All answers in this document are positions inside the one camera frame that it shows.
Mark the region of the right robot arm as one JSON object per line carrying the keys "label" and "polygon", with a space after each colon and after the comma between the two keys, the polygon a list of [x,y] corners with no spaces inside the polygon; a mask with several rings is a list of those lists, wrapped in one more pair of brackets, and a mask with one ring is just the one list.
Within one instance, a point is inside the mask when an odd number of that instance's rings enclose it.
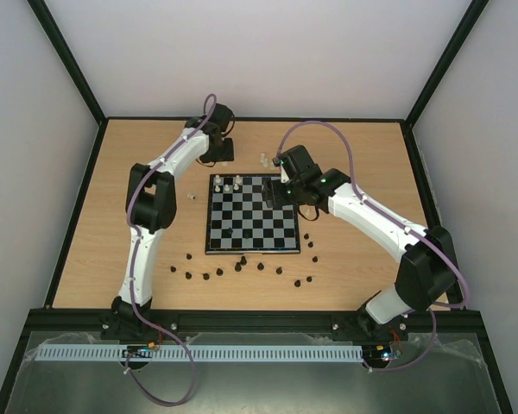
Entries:
{"label": "right robot arm", "polygon": [[365,336],[380,336],[399,315],[427,310],[457,280],[447,230],[427,229],[399,216],[338,169],[321,171],[302,145],[279,154],[273,164],[280,176],[262,187],[269,207],[307,205],[322,210],[362,231],[398,262],[394,284],[366,300],[357,312],[356,325]]}

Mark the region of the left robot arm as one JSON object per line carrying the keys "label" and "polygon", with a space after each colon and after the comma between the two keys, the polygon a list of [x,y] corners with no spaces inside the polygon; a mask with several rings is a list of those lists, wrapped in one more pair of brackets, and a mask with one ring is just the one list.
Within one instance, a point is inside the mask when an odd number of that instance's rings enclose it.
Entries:
{"label": "left robot arm", "polygon": [[129,172],[126,222],[130,232],[129,258],[111,313],[121,330],[140,336],[152,329],[155,261],[161,238],[174,221],[176,181],[195,161],[233,161],[234,145],[226,136],[234,120],[231,109],[215,103],[202,116],[188,119],[180,136],[161,155]]}

